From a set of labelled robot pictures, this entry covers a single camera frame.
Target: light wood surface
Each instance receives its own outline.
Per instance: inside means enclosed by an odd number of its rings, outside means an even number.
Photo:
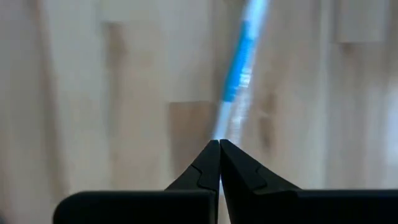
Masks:
[[[398,187],[398,3],[353,2],[271,1],[242,92],[239,145],[303,188]],[[243,5],[0,0],[7,223],[50,223],[81,190],[171,183],[211,138]]]

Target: blue pen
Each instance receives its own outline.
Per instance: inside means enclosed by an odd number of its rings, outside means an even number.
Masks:
[[[231,107],[238,90],[250,82],[257,43],[268,7],[269,0],[249,0],[246,5],[238,46],[224,84],[213,139],[225,138]]]

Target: wood plank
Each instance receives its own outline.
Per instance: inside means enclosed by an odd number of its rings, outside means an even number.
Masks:
[[[182,174],[211,139],[215,116],[214,103],[169,104],[169,138],[175,178]]]
[[[101,14],[108,22],[151,21],[159,26],[167,43],[163,49],[167,101],[212,101],[212,2],[102,0]]]
[[[25,0],[0,5],[0,213],[9,223],[51,223],[56,201],[37,6]]]
[[[109,83],[98,2],[41,3],[65,193],[109,189]]]
[[[389,0],[339,0],[336,41],[339,43],[386,40]]]
[[[118,34],[108,39],[125,50],[111,74],[118,90],[111,143],[115,187],[163,189],[172,180],[163,33],[152,20],[117,26],[110,32]]]
[[[382,187],[385,172],[385,44],[336,45],[330,87],[328,186]]]
[[[275,89],[286,73],[289,55],[289,1],[272,1],[259,42],[251,86],[252,105],[243,126],[242,147],[264,164],[275,148]]]
[[[314,62],[317,68],[317,77],[315,83],[316,102],[313,117],[312,144],[315,149],[315,167],[318,172],[318,184],[313,187],[325,188],[326,185],[326,161],[328,155],[328,118],[329,114],[329,88],[331,72],[331,54],[333,40],[333,21],[335,12],[335,2],[333,0],[320,1],[320,12],[317,15],[318,23],[318,52],[316,53]]]
[[[384,171],[382,186],[385,188],[397,188],[398,172],[398,2],[391,1],[391,25],[390,36],[387,42],[388,47],[388,84],[386,100],[386,150],[384,152]]]
[[[319,127],[314,118],[320,116],[322,100],[318,95],[319,5],[315,1],[280,4],[283,14],[279,16],[286,21],[280,26],[286,30],[281,39],[268,40],[274,41],[269,45],[279,47],[267,61],[257,59],[270,66],[263,68],[263,100],[271,96],[274,102],[267,113],[272,114],[273,139],[271,148],[263,149],[262,158],[270,169],[301,187],[322,187],[323,146],[313,140]],[[257,106],[267,108],[266,103]]]

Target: wooden floor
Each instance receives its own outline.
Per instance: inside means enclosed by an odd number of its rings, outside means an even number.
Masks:
[[[0,0],[6,224],[178,177],[211,138],[243,5]],[[271,0],[228,137],[305,189],[397,188],[397,15],[389,0]]]

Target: blurry background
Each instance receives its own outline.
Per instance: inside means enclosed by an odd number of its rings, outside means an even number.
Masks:
[[[210,139],[243,5],[0,0],[6,223],[178,177]],[[241,148],[302,188],[398,187],[397,16],[398,1],[271,1]]]

